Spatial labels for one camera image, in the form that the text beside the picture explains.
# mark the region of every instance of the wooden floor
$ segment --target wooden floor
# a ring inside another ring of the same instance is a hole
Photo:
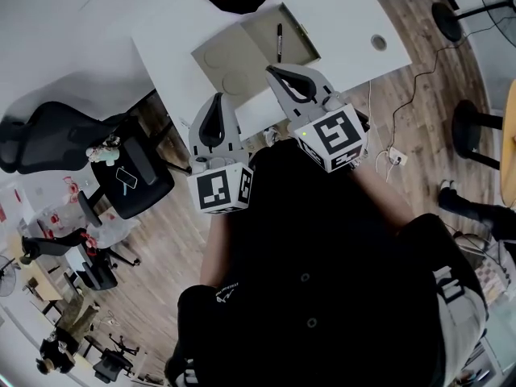
[[[436,30],[430,13],[431,3],[443,0],[379,1],[400,33],[413,64],[372,82],[373,125],[368,158],[372,164],[392,139],[392,113],[410,98],[414,75],[431,69],[435,51],[449,45]],[[368,114],[368,84],[348,91],[347,95],[355,108]],[[406,197],[417,214],[436,213],[457,229],[485,234],[479,224],[446,214],[435,203],[439,184],[445,178],[457,180],[466,198],[493,202],[492,169],[462,160],[453,151],[452,113],[462,98],[472,100],[479,110],[487,112],[481,75],[468,43],[458,50],[441,52],[436,72],[418,79],[414,102],[397,114],[394,146],[409,160],[406,166],[392,170],[389,183]],[[139,107],[139,113],[153,130],[163,127],[167,119],[157,95]],[[489,154],[492,142],[491,133],[483,133],[481,151]],[[257,150],[260,145],[263,142],[257,136],[248,142],[250,149]],[[186,164],[187,152],[175,131],[162,149],[165,158]],[[388,167],[381,157],[382,176]],[[102,305],[99,318],[106,317],[110,310],[121,324],[100,324],[94,338],[110,347],[107,334],[124,335],[130,346],[135,343],[150,353],[145,371],[158,377],[163,376],[164,362],[172,355],[177,341],[177,299],[184,289],[198,283],[210,222],[193,209],[185,177],[175,174],[174,178],[177,185],[173,192],[140,215],[141,226],[133,230],[124,245],[116,248],[129,257],[137,254],[141,266],[120,265],[116,273],[119,286],[90,295]]]

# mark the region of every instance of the standing fan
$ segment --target standing fan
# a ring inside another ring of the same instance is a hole
[[[8,297],[13,293],[16,286],[16,273],[13,268],[12,260],[8,260],[5,256],[0,256],[0,297]]]
[[[484,7],[467,11],[462,15],[455,15],[446,4],[434,3],[432,16],[437,28],[448,40],[458,42],[462,38],[462,27],[459,20],[487,11],[500,32],[516,47],[516,23],[514,23],[516,19],[503,20],[504,18],[516,18],[516,0],[482,0],[482,2]]]

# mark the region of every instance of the person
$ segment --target person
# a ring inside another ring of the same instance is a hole
[[[212,217],[200,285],[179,298],[171,384],[186,365],[200,386],[452,382],[486,310],[440,219],[364,162],[326,173],[294,139],[251,166],[249,207]],[[469,300],[456,322],[446,266]]]
[[[37,368],[42,374],[59,371],[63,374],[70,372],[75,365],[73,356],[79,350],[82,339],[88,334],[100,306],[95,303],[81,313],[84,298],[74,294],[72,300],[56,325],[55,330],[41,343],[41,360],[36,360]]]
[[[510,208],[499,205],[485,205],[470,202],[457,193],[455,181],[443,181],[438,196],[439,207],[486,225],[493,238],[499,240],[516,240],[516,213]]]

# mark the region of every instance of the black bar stool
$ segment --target black bar stool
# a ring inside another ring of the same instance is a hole
[[[500,170],[498,160],[478,153],[482,126],[501,131],[503,118],[480,113],[473,102],[461,100],[455,108],[451,125],[453,146],[461,158],[476,160],[481,164]]]

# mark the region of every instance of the button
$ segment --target button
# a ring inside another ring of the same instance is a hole
[[[317,320],[315,318],[310,318],[306,322],[306,325],[308,326],[308,328],[314,328],[317,325]]]

